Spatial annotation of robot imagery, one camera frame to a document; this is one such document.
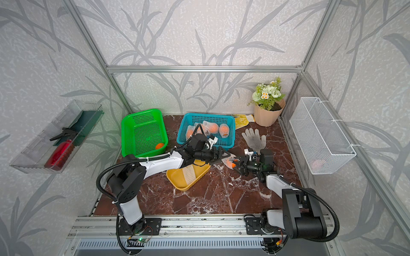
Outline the white foam net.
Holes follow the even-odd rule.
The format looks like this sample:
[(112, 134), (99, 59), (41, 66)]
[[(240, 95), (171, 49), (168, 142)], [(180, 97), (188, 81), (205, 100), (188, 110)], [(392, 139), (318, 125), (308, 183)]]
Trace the white foam net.
[(233, 170), (236, 167), (237, 156), (230, 152), (223, 153), (221, 156), (221, 161), (227, 168)]
[(182, 168), (182, 172), (185, 182), (188, 186), (196, 180), (196, 174), (193, 165)]

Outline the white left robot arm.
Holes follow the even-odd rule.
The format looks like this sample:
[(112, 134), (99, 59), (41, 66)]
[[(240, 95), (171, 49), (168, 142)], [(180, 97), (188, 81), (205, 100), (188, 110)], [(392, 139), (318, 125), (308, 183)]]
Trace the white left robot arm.
[(221, 146), (215, 146), (215, 140), (214, 136), (207, 138), (203, 134), (195, 134), (166, 154), (153, 157), (128, 155), (123, 162), (101, 172), (96, 186), (112, 200), (118, 215), (129, 226), (134, 226), (144, 217), (137, 199), (143, 181), (164, 171), (187, 167), (196, 160), (212, 165), (228, 158), (230, 153)]

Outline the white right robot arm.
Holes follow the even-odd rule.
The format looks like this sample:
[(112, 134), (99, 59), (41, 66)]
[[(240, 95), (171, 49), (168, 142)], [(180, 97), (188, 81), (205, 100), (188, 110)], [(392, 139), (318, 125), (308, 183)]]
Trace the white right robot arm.
[(279, 227), (291, 239), (313, 242), (329, 240), (322, 207), (329, 205), (311, 188), (303, 188), (287, 181), (273, 159), (273, 152), (262, 149), (260, 153), (245, 150), (243, 156), (234, 156), (228, 165), (242, 176), (253, 174), (283, 201), (282, 210), (266, 210), (262, 214), (263, 228)]

